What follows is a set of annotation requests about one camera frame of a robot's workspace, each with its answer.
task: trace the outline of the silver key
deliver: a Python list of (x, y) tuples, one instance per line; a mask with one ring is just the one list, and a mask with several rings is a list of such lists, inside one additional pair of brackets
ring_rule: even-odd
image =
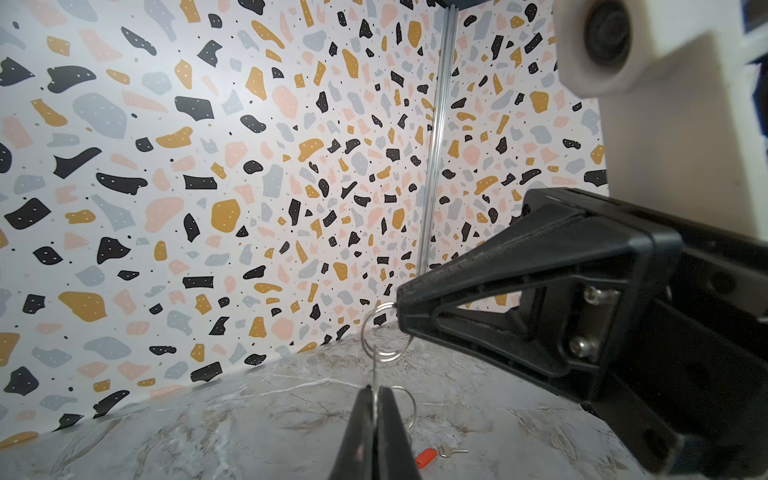
[(469, 453), (469, 450), (452, 449), (447, 443), (440, 443), (437, 445), (437, 453), (443, 458), (451, 458), (454, 453)]

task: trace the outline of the metal pole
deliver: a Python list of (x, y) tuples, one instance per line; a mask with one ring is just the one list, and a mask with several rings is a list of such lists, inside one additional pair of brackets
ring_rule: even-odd
[(438, 64), (437, 85), (435, 86), (435, 119), (432, 122), (432, 140), (429, 143), (429, 158), (427, 159), (427, 180), (424, 195), (424, 210), (422, 212), (422, 231), (419, 237), (419, 255), (416, 263), (416, 275), (426, 272), (429, 267), (429, 244), (432, 238), (432, 215), (435, 212), (435, 192), (440, 174), (442, 159), (442, 137), (445, 130), (445, 116), (448, 105), (448, 92), (451, 87), (451, 67), (453, 66), (453, 51), (456, 42), (456, 24), (458, 8), (450, 5), (445, 10), (442, 28), (442, 43), (440, 45), (440, 62)]

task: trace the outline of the red key tag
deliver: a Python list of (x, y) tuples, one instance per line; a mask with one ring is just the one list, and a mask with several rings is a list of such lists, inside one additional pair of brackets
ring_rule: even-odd
[(436, 456), (437, 450), (435, 449), (426, 449), (424, 452), (419, 453), (419, 456), (416, 457), (416, 468), (426, 467)]

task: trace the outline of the marble surface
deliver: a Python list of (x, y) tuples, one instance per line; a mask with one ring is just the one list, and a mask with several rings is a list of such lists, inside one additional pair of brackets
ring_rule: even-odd
[[(383, 349), (405, 339), (394, 325), (369, 335)], [(327, 478), (370, 377), (359, 338), (349, 337), (0, 450), (0, 472), (18, 480)], [(436, 458), (421, 470), (425, 480), (653, 478), (600, 419), (472, 357), (416, 339), (379, 378), (416, 398), (415, 454), (435, 442), (469, 450)], [(396, 395), (405, 418), (411, 402)]]

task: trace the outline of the terrazzo patterned wall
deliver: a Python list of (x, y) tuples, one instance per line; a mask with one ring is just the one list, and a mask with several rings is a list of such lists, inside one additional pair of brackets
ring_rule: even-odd
[(504, 230), (529, 188), (608, 195), (598, 102), (558, 80), (551, 11), (552, 0), (495, 0), (459, 12), (432, 268)]
[(3, 2), (0, 447), (354, 334), (413, 275), (442, 16)]

